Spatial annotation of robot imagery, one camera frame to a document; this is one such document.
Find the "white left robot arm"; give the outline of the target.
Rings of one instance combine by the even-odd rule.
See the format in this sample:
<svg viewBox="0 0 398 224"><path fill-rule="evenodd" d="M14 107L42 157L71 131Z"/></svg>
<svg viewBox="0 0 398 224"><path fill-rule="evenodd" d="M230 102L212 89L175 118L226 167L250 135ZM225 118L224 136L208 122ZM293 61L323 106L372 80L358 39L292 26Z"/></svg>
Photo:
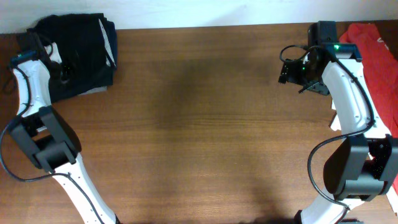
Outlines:
<svg viewBox="0 0 398 224"><path fill-rule="evenodd" d="M9 134L33 166L45 174L23 178L7 166L3 168L20 182L55 179L85 223L117 224L118 216L101 198L85 169L76 132L52 107L49 68L61 62L55 43L43 46L38 42L11 58L19 107L2 133Z"/></svg>

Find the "black shorts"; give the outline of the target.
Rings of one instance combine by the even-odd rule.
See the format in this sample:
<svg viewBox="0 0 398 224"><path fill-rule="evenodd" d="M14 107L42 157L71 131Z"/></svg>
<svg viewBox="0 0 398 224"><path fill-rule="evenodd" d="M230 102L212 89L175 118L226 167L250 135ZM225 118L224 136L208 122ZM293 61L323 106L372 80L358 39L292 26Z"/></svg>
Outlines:
<svg viewBox="0 0 398 224"><path fill-rule="evenodd" d="M66 100L92 88L106 86L109 65L103 13L51 15L28 28L44 46L56 44L61 62L51 65L51 102Z"/></svg>

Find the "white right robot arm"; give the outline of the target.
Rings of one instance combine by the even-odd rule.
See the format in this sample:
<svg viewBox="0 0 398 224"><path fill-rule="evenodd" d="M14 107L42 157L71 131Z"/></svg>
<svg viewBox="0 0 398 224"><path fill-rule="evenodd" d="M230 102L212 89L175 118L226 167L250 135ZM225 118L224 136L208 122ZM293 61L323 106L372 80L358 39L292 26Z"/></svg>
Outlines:
<svg viewBox="0 0 398 224"><path fill-rule="evenodd" d="M303 49L297 59L282 59L279 82L331 96L331 127L341 131L341 144L323 167L324 188L294 222L346 223L351 210L380 195L397 210L397 139L372 101L358 47L338 40L335 22L319 21L308 28Z"/></svg>

